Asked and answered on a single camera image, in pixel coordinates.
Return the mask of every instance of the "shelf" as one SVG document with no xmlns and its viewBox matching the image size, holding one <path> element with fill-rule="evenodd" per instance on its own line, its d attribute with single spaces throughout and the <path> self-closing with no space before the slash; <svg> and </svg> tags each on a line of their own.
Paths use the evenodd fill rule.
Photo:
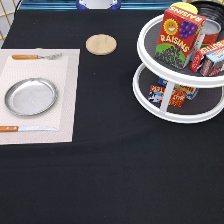
<svg viewBox="0 0 224 224">
<path fill-rule="evenodd" d="M 181 85 L 199 88 L 224 86 L 224 71 L 212 77 L 203 77 L 190 70 L 190 63 L 182 70 L 165 64 L 154 57 L 163 15 L 150 20 L 141 30 L 137 49 L 142 62 L 156 75 Z"/>
<path fill-rule="evenodd" d="M 158 80 L 157 75 L 141 64 L 133 79 L 133 91 L 139 103 L 160 118 L 177 123 L 198 123 L 216 116 L 224 107 L 223 87 L 204 88 L 199 89 L 193 100 L 185 99 L 182 107 L 168 106 L 163 112 L 161 104 L 147 100 L 150 86 L 160 86 Z"/>
</svg>

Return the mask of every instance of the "white placemat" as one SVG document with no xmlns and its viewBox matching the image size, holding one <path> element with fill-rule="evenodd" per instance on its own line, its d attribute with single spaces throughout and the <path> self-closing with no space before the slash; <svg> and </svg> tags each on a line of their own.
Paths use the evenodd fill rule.
<svg viewBox="0 0 224 224">
<path fill-rule="evenodd" d="M 57 60 L 13 60 L 12 54 L 50 55 L 63 53 Z M 79 50 L 0 50 L 0 125 L 49 126 L 58 131 L 0 133 L 0 144 L 53 143 L 72 141 Z M 58 89 L 56 103 L 47 111 L 34 116 L 12 114 L 5 106 L 7 90 L 16 82 L 41 77 L 52 81 Z"/>
</svg>

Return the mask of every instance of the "knife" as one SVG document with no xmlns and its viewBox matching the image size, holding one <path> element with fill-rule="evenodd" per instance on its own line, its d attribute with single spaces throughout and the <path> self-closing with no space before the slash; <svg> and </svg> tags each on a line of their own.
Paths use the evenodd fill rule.
<svg viewBox="0 0 224 224">
<path fill-rule="evenodd" d="M 56 128 L 38 127 L 38 126 L 0 126 L 0 132 L 17 132 L 17 131 L 57 131 Z"/>
<path fill-rule="evenodd" d="M 61 56 L 62 56 L 62 53 L 49 55 L 49 56 L 14 54 L 14 55 L 12 55 L 12 58 L 13 59 L 48 59 L 48 60 L 55 60 L 55 59 L 57 59 Z"/>
</svg>

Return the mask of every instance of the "white shelf rack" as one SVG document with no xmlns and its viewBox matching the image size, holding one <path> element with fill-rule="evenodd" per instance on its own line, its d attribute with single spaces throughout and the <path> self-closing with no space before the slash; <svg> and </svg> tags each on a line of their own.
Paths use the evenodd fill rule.
<svg viewBox="0 0 224 224">
<path fill-rule="evenodd" d="M 160 117 L 162 119 L 177 122 L 177 123 L 198 123 L 203 122 L 212 117 L 216 116 L 224 107 L 224 71 L 218 73 L 214 77 L 203 77 L 198 73 L 194 73 L 189 69 L 189 66 L 183 70 L 177 70 L 172 66 L 166 65 L 163 62 L 158 61 L 154 58 L 155 48 L 157 39 L 159 36 L 159 31 L 161 27 L 161 22 L 163 20 L 163 15 L 157 16 L 154 19 L 150 20 L 141 30 L 138 42 L 137 50 L 142 64 L 137 69 L 134 78 L 133 78 L 133 91 L 139 101 L 139 103 L 149 112 Z M 152 38 L 149 40 L 151 47 L 146 47 L 145 39 Z M 167 87 L 164 93 L 163 101 L 160 107 L 155 106 L 153 103 L 149 102 L 146 96 L 143 95 L 139 87 L 139 78 L 144 69 L 149 69 L 152 73 L 159 77 L 166 79 L 168 81 Z M 208 111 L 200 112 L 199 114 L 181 114 L 178 113 L 178 109 L 173 112 L 169 112 L 168 106 L 170 97 L 175 84 L 181 84 L 184 86 L 198 87 L 198 88 L 218 88 L 221 91 L 221 94 L 217 94 L 218 100 L 216 99 L 217 104 Z"/>
</svg>

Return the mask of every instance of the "food box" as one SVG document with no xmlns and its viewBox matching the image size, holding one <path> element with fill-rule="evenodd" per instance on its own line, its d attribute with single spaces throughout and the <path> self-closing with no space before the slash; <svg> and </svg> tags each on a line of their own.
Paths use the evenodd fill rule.
<svg viewBox="0 0 224 224">
<path fill-rule="evenodd" d="M 176 68 L 184 68 L 205 21 L 205 17 L 175 6 L 165 10 L 155 57 Z"/>
<path fill-rule="evenodd" d="M 148 101 L 153 103 L 162 103 L 165 92 L 164 87 L 151 86 L 148 96 Z M 169 105 L 181 107 L 185 99 L 185 92 L 181 90 L 173 90 Z"/>
<path fill-rule="evenodd" d="M 217 51 L 217 50 L 221 50 L 221 49 L 224 49 L 224 40 L 221 40 L 212 45 L 209 45 L 207 47 L 197 50 L 190 66 L 191 70 L 194 72 L 199 72 L 204 63 L 206 54 Z"/>
<path fill-rule="evenodd" d="M 159 84 L 166 86 L 167 80 L 163 78 L 159 78 Z M 175 84 L 174 88 L 178 90 L 183 90 L 186 93 L 186 98 L 189 100 L 192 100 L 197 95 L 199 90 L 198 88 L 195 88 L 195 87 L 182 86 L 179 84 Z"/>
<path fill-rule="evenodd" d="M 206 55 L 200 73 L 203 76 L 213 76 L 223 70 L 224 70 L 224 49 L 221 49 Z"/>
</svg>

